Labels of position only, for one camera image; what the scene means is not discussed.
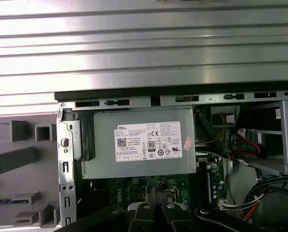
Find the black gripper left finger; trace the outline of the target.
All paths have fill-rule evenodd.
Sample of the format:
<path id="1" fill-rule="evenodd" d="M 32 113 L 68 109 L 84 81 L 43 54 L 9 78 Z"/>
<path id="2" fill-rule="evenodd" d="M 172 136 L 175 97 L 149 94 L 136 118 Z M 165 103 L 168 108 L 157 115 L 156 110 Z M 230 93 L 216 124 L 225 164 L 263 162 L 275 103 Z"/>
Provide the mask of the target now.
<path id="1" fill-rule="evenodd" d="M 72 222 L 59 229 L 60 232 L 152 232 L 154 230 L 157 188 L 145 192 L 144 202 L 129 205 L 128 210 L 109 206 Z"/>

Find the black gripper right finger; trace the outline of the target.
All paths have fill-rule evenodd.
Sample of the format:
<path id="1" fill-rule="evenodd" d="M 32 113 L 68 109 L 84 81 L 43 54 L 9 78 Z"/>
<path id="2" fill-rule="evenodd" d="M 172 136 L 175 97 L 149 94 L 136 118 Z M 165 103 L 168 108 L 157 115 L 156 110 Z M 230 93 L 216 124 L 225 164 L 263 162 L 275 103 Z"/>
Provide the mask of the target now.
<path id="1" fill-rule="evenodd" d="M 215 209 L 199 207 L 190 213 L 167 200 L 166 191 L 159 188 L 159 203 L 167 223 L 174 232 L 261 232 L 262 228 L 244 222 Z"/>

